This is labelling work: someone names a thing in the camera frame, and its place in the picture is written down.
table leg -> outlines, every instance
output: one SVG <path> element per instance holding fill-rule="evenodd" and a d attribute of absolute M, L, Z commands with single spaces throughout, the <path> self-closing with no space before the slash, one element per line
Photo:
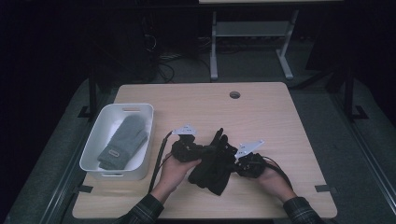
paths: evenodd
<path fill-rule="evenodd" d="M 291 20 L 289 22 L 286 34 L 285 34 L 285 43 L 283 44 L 281 49 L 276 50 L 277 58 L 279 59 L 280 65 L 282 66 L 283 73 L 285 74 L 286 79 L 293 79 L 293 73 L 290 70 L 288 61 L 286 60 L 286 51 L 289 46 L 289 42 L 291 39 L 291 35 L 293 34 L 294 24 L 297 20 L 299 10 L 294 10 L 291 16 Z"/>
<path fill-rule="evenodd" d="M 210 52 L 210 79 L 217 80 L 218 76 L 218 60 L 216 58 L 216 11 L 213 12 L 212 21 L 212 51 Z"/>

left hand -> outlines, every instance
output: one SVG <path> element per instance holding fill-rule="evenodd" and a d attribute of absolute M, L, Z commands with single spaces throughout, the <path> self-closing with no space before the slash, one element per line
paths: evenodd
<path fill-rule="evenodd" d="M 166 154 L 165 159 L 163 159 L 160 181 L 152 190 L 151 195 L 164 203 L 168 196 L 175 191 L 177 186 L 183 181 L 187 172 L 200 162 L 201 160 L 181 162 L 173 157 L 171 153 Z"/>

table top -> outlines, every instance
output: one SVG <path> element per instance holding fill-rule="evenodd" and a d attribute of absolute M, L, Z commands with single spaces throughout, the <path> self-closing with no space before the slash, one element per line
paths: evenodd
<path fill-rule="evenodd" d="M 343 2 L 344 0 L 199 0 L 200 4 L 230 4 L 230 3 L 320 3 Z"/>
<path fill-rule="evenodd" d="M 233 99 L 230 92 L 238 91 Z M 233 146 L 264 140 L 255 152 L 275 160 L 289 176 L 295 192 L 305 197 L 321 217 L 337 210 L 285 84 L 206 83 L 126 85 L 115 103 L 148 103 L 154 107 L 154 139 L 147 176 L 139 181 L 100 181 L 87 175 L 83 185 L 91 193 L 78 195 L 77 218 L 120 217 L 147 194 L 162 140 L 172 130 L 189 123 L 198 132 L 195 143 L 208 145 L 219 128 Z M 164 154 L 178 136 L 171 135 Z M 160 218 L 276 218 L 286 217 L 281 202 L 255 183 L 232 174 L 221 196 L 185 180 L 172 193 Z"/>

sleeve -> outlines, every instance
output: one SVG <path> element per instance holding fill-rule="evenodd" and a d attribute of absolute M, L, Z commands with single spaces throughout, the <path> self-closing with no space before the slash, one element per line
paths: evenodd
<path fill-rule="evenodd" d="M 283 204 L 293 224 L 322 224 L 324 221 L 303 197 L 295 197 Z"/>
<path fill-rule="evenodd" d="M 131 211 L 117 220 L 117 224 L 151 224 L 163 211 L 163 205 L 151 194 L 146 195 Z"/>

table hole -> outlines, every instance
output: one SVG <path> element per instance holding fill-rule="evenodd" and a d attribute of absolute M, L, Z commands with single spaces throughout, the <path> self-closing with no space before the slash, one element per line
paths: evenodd
<path fill-rule="evenodd" d="M 239 93 L 239 91 L 232 91 L 230 92 L 230 97 L 233 99 L 238 99 L 239 97 L 241 97 L 241 93 Z"/>

